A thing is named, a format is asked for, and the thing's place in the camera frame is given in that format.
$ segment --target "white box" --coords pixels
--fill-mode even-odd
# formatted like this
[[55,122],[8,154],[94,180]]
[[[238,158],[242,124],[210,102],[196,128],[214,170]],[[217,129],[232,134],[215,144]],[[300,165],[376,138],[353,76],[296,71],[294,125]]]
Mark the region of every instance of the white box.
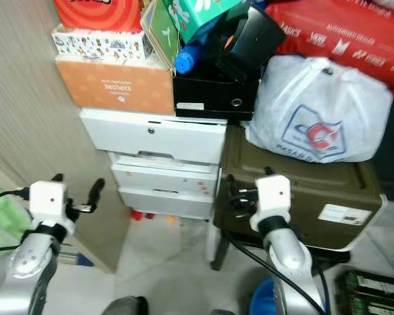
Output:
[[217,174],[203,174],[112,164],[111,170],[122,188],[214,197]]
[[151,167],[154,169],[172,169],[174,171],[205,174],[217,174],[219,171],[219,166],[217,164],[180,161],[162,154],[119,154],[108,152],[108,156],[112,163],[120,165]]
[[169,192],[119,188],[126,206],[147,213],[164,213],[195,219],[209,219],[213,198],[194,197]]
[[144,60],[152,45],[143,31],[97,31],[67,28],[59,24],[51,35],[59,54],[86,58]]
[[183,161],[219,164],[225,139],[223,119],[183,118],[84,108],[80,118],[100,150],[154,152]]

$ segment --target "green cloth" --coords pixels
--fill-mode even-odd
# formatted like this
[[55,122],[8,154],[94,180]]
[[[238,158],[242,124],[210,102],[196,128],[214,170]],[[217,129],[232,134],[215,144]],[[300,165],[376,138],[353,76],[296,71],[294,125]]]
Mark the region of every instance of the green cloth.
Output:
[[30,228],[30,218],[22,206],[16,205],[8,196],[0,198],[0,247],[18,244],[23,233]]

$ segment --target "black storage box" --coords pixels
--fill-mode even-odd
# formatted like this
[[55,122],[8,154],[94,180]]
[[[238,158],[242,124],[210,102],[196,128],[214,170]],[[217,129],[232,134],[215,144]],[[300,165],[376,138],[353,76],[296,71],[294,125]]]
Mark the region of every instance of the black storage box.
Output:
[[245,83],[234,83],[195,71],[173,78],[175,113],[179,117],[251,120],[260,73]]

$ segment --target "red package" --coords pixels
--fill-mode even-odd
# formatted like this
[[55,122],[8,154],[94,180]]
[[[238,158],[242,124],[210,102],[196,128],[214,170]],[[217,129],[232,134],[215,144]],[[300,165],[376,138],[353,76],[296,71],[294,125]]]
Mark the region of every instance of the red package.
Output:
[[288,36],[277,54],[325,56],[389,85],[394,94],[394,12],[365,0],[274,2],[266,12]]
[[91,30],[137,32],[139,0],[54,0],[64,26]]

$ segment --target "drawer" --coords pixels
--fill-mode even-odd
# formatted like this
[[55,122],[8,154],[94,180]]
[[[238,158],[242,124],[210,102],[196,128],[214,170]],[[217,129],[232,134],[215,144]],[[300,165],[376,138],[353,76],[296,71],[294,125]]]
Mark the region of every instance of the drawer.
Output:
[[161,154],[119,154],[108,152],[114,164],[151,167],[155,169],[172,169],[175,171],[215,174],[219,170],[217,164],[179,161]]
[[153,169],[130,165],[112,164],[111,170],[123,188],[172,192],[196,197],[213,197],[217,182],[216,174],[203,174]]
[[184,194],[119,188],[125,205],[138,211],[165,213],[197,219],[208,219],[213,207],[213,198],[193,197]]
[[219,164],[226,131],[222,119],[183,118],[84,108],[80,118],[100,150],[154,152],[173,159]]

